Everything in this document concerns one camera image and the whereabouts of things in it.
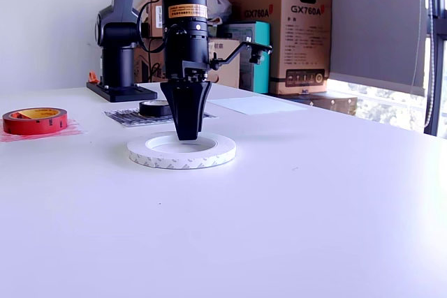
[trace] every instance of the black tape roll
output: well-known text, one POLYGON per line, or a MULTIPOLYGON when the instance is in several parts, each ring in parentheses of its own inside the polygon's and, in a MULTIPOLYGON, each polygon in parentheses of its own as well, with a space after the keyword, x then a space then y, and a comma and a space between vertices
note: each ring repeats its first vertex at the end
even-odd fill
POLYGON ((167 117, 172 112, 167 101, 149 100, 140 103, 140 114, 144 117, 167 117))

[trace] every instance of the red tape roll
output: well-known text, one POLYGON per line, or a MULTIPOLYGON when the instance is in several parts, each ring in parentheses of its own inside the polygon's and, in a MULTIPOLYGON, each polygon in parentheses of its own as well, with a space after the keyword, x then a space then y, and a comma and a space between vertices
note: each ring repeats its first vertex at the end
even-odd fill
POLYGON ((29 108, 3 115, 3 130, 13 135, 51 134, 67 125, 67 111, 59 108, 29 108))

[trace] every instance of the orange object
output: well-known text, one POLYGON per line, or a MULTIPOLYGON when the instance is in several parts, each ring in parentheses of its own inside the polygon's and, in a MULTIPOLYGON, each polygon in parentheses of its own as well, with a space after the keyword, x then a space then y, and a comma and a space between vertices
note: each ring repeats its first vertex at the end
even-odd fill
POLYGON ((99 84, 99 79, 94 71, 90 71, 89 73, 89 83, 99 84))

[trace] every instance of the teal box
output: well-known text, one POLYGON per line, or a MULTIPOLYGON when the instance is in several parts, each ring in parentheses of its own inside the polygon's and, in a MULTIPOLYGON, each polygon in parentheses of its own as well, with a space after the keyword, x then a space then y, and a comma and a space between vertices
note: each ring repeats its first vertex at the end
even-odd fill
MULTIPOLYGON (((221 38, 232 38, 247 41, 247 38, 261 45, 270 45, 270 24, 267 22, 236 22, 219 27, 221 38)), ((263 53, 261 64, 249 62, 251 50, 240 54, 240 85, 239 88, 257 94, 267 94, 270 80, 270 55, 263 53)))

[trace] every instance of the black cable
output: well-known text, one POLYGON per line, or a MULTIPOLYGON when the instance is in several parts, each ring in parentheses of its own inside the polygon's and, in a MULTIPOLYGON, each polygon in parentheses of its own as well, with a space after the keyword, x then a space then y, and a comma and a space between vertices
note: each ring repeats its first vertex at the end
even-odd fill
POLYGON ((151 68, 151 75, 149 77, 149 83, 153 82, 154 76, 156 76, 156 73, 161 69, 161 64, 160 63, 155 63, 152 68, 151 68))
POLYGON ((151 3, 158 3, 160 0, 151 0, 148 1, 147 3, 145 3, 143 5, 143 7, 141 8, 141 11, 138 13, 138 19, 137 19, 137 38, 138 38, 138 43, 140 44, 141 48, 145 51, 145 52, 149 52, 150 54, 154 54, 157 52, 160 52, 161 50, 164 49, 165 45, 162 44, 160 47, 156 48, 155 50, 149 50, 146 48, 145 42, 142 39, 142 35, 141 35, 141 18, 142 18, 142 14, 144 13, 146 7, 148 5, 150 5, 151 3))

